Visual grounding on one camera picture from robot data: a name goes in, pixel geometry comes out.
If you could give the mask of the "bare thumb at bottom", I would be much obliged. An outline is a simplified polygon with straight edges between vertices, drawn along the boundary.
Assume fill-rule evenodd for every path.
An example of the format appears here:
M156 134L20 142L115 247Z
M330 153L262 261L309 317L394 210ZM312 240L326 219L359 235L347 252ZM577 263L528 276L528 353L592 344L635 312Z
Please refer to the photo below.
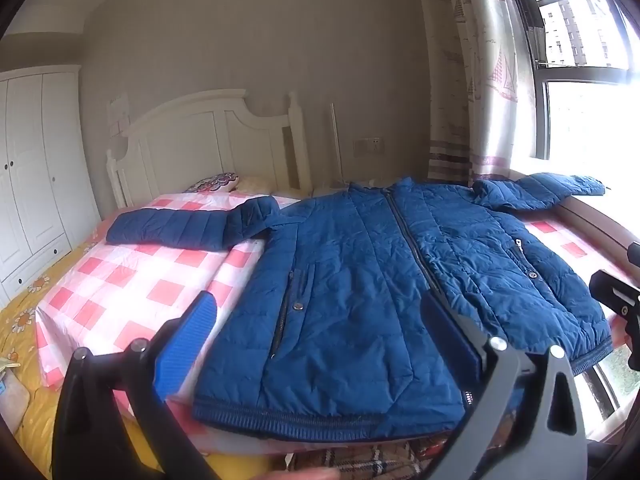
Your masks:
M264 480L340 480L341 471L335 468L308 468L296 471L273 471Z

